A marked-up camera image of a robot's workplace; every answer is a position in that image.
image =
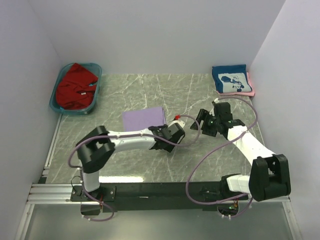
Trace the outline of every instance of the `blue cloth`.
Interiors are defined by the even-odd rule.
[[[252,91],[248,83],[246,65],[213,66],[212,77],[216,90],[223,94],[248,93]]]
[[[147,129],[151,126],[167,124],[165,111],[161,106],[122,113],[124,131],[133,132]]]

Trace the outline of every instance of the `purple cloth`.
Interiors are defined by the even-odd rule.
[[[165,111],[161,106],[122,113],[124,131],[132,132],[146,129],[150,126],[166,124]]]

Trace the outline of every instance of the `plastic tray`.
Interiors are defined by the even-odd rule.
[[[52,110],[54,110],[57,113],[61,113],[61,114],[68,114],[68,115],[89,114],[93,110],[93,108],[96,104],[99,86],[100,86],[101,75],[102,75],[102,69],[96,63],[79,63],[82,67],[86,68],[87,70],[89,70],[91,73],[93,73],[94,75],[96,75],[98,77],[98,81],[96,82],[96,89],[95,89],[95,93],[93,96],[93,100],[92,100],[92,103],[88,107],[83,108],[83,109],[77,109],[77,110],[67,110],[67,109],[63,109],[56,101],[57,87],[73,64],[74,63],[70,63],[70,64],[64,66],[60,70],[59,75],[56,79],[52,94],[51,94],[49,105],[52,108]]]

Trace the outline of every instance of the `gray marble table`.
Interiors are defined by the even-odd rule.
[[[211,110],[218,97],[209,74],[111,74],[102,79],[97,104],[88,115],[63,115],[46,183],[70,183],[79,173],[67,165],[75,144],[93,128],[104,125],[107,130],[124,130],[122,112],[162,106],[167,122],[177,114],[197,116],[201,108]],[[246,125],[254,121],[254,113],[245,103],[230,99],[233,117]],[[186,137],[191,141],[197,134],[190,130],[192,121],[184,119]],[[262,141],[258,126],[251,133]],[[101,182],[181,182],[185,181],[199,160],[226,140],[222,135],[200,135],[190,147],[176,147],[171,153],[164,150],[132,150],[114,154],[100,170]],[[72,163],[79,160],[74,156]],[[193,181],[219,181],[221,176],[240,173],[248,175],[250,165],[233,145],[224,147],[198,168]]]

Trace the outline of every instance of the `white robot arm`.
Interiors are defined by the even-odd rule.
[[[104,126],[98,126],[85,136],[79,143],[96,136],[111,136],[101,138],[82,145],[77,150],[83,169],[83,185],[88,193],[100,187],[99,171],[106,164],[112,154],[141,149],[141,150],[166,150],[169,153],[175,146],[152,136],[158,136],[172,143],[179,144],[185,137],[183,127],[185,123],[176,119],[170,125],[150,126],[140,131],[107,131]]]
[[[275,154],[260,143],[239,119],[233,119],[228,102],[212,102],[209,112],[201,109],[196,118],[202,123],[202,133],[215,137],[222,134],[232,141],[245,133],[233,144],[243,153],[251,165],[250,175],[231,174],[222,177],[231,192],[252,195],[256,201],[263,201],[289,195],[291,192],[288,160],[283,154]],[[196,123],[190,127],[197,130]]]

